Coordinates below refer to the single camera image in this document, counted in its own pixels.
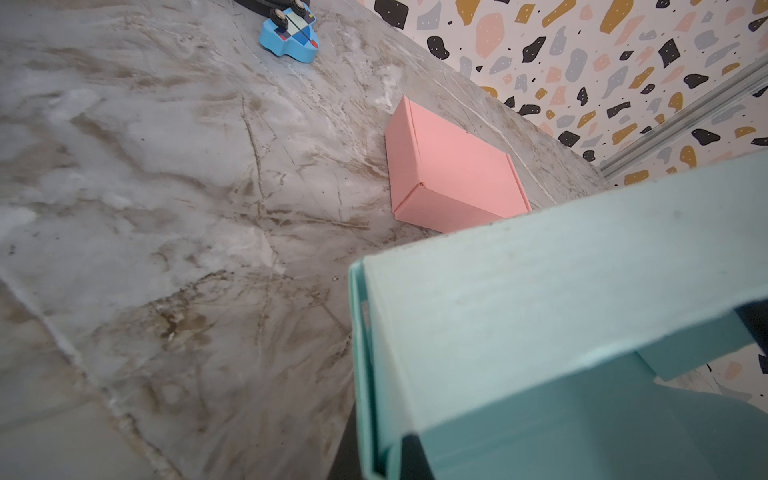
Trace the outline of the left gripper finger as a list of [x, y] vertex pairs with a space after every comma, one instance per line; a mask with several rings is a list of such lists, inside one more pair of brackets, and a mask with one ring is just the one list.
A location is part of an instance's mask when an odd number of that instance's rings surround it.
[[353, 407], [344, 428], [327, 480], [360, 480], [357, 416]]

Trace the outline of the mint paper box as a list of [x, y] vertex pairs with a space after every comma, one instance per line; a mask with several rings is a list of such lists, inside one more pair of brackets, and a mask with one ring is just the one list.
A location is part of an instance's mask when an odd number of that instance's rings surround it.
[[767, 156], [349, 271], [364, 479], [763, 479], [767, 414], [678, 377], [767, 343]]

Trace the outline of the pink paper box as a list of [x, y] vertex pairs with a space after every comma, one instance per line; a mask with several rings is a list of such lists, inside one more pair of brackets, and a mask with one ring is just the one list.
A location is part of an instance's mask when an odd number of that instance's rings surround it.
[[406, 96], [385, 148], [398, 221], [452, 233], [532, 211], [509, 154]]

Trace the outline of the small blue toy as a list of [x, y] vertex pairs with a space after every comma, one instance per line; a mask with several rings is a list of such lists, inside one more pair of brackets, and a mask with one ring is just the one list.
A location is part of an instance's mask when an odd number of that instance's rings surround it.
[[310, 64], [319, 51], [315, 23], [316, 17], [307, 1], [272, 3], [268, 19], [262, 26], [259, 43], [277, 57], [288, 56]]

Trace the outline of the black microphone stand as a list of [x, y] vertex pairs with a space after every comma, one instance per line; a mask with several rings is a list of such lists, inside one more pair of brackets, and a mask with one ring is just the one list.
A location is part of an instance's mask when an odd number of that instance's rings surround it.
[[285, 10], [289, 7], [296, 6], [297, 4], [302, 4], [309, 6], [309, 1], [295, 1], [295, 0], [234, 0], [239, 5], [243, 6], [244, 8], [255, 12], [262, 16], [268, 16], [270, 14], [270, 11], [273, 9], [276, 10]]

